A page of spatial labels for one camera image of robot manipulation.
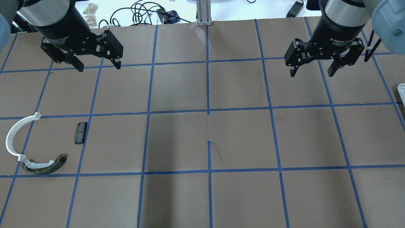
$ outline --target black device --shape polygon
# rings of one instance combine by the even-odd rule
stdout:
[[[304,7],[304,2],[295,2],[294,5],[291,7],[291,9],[287,13],[287,17],[296,17],[297,14],[301,11],[301,9]]]
[[[331,2],[333,4],[327,8],[327,4]],[[354,1],[319,0],[319,6],[322,17],[312,38],[308,42],[294,39],[284,55],[286,66],[291,67],[291,77],[306,63],[333,59],[328,69],[328,75],[332,77],[339,68],[354,65],[365,49],[362,39],[357,38],[369,19],[364,4]]]
[[[318,0],[307,0],[307,10],[320,10]]]
[[[41,48],[54,62],[71,64],[82,72],[84,65],[76,56],[92,54],[121,68],[122,44],[109,30],[92,33],[75,0],[24,0],[19,12],[42,33]]]
[[[158,17],[160,19],[160,22],[162,24],[167,24],[168,23],[167,21],[169,19],[167,18],[166,11],[163,8],[159,8],[159,9],[156,10],[156,12],[158,13]]]
[[[76,127],[75,144],[83,144],[86,138],[87,122],[81,122]]]

